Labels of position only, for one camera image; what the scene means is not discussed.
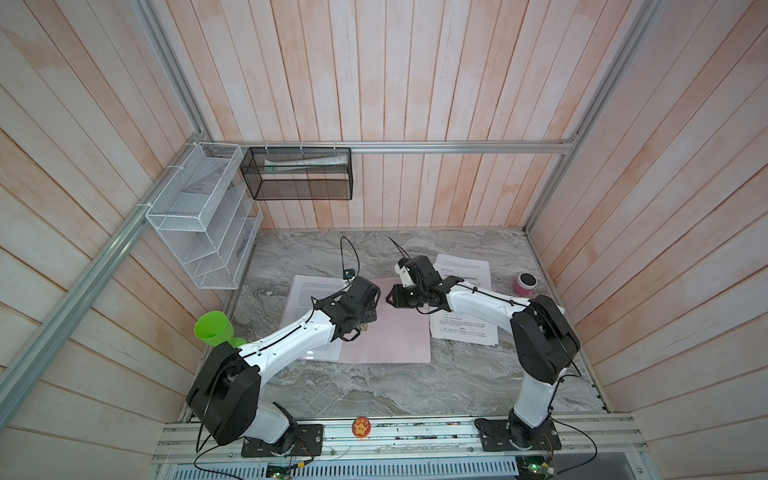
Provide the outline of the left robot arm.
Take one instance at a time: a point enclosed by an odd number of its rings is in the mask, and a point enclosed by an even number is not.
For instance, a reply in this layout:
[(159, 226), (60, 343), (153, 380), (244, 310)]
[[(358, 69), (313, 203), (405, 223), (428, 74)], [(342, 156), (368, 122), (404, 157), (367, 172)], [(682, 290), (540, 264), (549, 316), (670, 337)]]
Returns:
[(322, 299), (277, 332), (234, 347), (214, 347), (187, 394), (186, 403), (219, 446), (259, 440), (273, 455), (286, 455), (297, 441), (297, 423), (287, 410), (259, 399), (272, 377), (310, 350), (335, 340), (353, 341), (360, 326), (377, 319), (380, 288), (363, 277)]

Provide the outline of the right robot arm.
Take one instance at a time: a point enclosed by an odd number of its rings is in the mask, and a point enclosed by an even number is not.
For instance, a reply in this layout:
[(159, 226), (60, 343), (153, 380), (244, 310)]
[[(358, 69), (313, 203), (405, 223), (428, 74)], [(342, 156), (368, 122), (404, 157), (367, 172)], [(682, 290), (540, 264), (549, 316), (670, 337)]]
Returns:
[(479, 288), (456, 277), (443, 277), (424, 256), (401, 258), (395, 271), (401, 282), (387, 295), (395, 308), (467, 314), (512, 334), (524, 370), (518, 398), (504, 431), (496, 437), (506, 449), (529, 450), (554, 431), (550, 406), (559, 380), (580, 350), (563, 311), (547, 295), (515, 298)]

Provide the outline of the pink folder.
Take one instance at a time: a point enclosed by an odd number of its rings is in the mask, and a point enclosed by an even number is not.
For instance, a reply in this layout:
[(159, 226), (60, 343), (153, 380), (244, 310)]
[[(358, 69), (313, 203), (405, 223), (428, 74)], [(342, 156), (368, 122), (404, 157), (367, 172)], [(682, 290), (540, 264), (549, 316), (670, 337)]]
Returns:
[(339, 363), (345, 364), (429, 364), (431, 362), (430, 321), (415, 309), (397, 309), (386, 295), (398, 283), (396, 278), (375, 279), (381, 290), (377, 319), (352, 342), (343, 342)]

